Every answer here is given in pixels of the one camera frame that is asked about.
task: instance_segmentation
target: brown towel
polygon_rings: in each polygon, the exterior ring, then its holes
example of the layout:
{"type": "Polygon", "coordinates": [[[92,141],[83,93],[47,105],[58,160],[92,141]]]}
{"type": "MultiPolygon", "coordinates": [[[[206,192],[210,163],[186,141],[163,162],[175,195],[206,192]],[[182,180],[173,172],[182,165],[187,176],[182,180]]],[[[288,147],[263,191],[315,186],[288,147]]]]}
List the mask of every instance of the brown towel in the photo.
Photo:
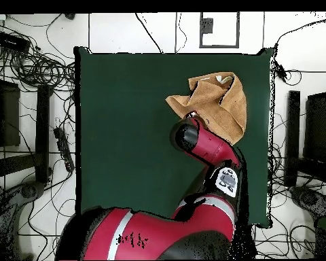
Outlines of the brown towel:
{"type": "Polygon", "coordinates": [[[196,111],[210,131],[232,145],[237,143],[247,125],[247,101],[239,78],[232,72],[219,72],[188,82],[191,96],[173,95],[166,102],[181,118],[196,111]]]}

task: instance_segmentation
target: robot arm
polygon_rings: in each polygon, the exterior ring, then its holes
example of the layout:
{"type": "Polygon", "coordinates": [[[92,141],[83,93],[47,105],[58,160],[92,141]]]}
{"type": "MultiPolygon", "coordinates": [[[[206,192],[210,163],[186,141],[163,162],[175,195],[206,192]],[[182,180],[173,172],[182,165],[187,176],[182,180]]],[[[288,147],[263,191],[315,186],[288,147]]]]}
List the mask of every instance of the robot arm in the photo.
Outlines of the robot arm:
{"type": "Polygon", "coordinates": [[[245,186],[242,158],[193,117],[170,136],[175,147],[206,164],[195,193],[170,219],[131,209],[92,209],[72,217],[56,260],[227,259],[245,186]]]}

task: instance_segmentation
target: sticker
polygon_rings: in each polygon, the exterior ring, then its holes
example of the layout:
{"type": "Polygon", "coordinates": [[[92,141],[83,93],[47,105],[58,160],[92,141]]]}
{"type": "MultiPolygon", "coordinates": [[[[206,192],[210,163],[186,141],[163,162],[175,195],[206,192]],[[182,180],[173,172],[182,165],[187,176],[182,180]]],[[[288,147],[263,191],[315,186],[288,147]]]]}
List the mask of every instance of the sticker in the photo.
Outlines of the sticker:
{"type": "Polygon", "coordinates": [[[219,171],[215,185],[223,193],[231,197],[236,196],[236,191],[238,188],[238,176],[234,170],[229,167],[222,168],[219,171]]]}

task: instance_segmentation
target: electrical outlet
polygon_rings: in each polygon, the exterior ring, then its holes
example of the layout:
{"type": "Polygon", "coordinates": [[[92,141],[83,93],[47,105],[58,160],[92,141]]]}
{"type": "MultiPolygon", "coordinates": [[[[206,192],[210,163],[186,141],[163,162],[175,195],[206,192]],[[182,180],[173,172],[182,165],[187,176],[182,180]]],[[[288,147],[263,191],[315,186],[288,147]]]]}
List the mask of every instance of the electrical outlet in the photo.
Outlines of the electrical outlet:
{"type": "Polygon", "coordinates": [[[203,18],[200,21],[200,32],[209,34],[213,32],[214,20],[212,18],[203,18]]]}

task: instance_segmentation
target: green table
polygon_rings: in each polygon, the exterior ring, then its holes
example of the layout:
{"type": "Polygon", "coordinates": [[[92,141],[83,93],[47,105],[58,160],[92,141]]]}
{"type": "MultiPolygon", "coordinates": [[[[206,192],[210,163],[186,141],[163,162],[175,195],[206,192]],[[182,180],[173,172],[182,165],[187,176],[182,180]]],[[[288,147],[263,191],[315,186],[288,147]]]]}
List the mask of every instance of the green table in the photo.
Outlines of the green table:
{"type": "Polygon", "coordinates": [[[132,207],[170,217],[202,164],[175,150],[178,120],[165,98],[187,79],[233,71],[247,97],[249,222],[268,226],[270,57],[241,54],[89,54],[81,58],[81,209],[132,207]]]}

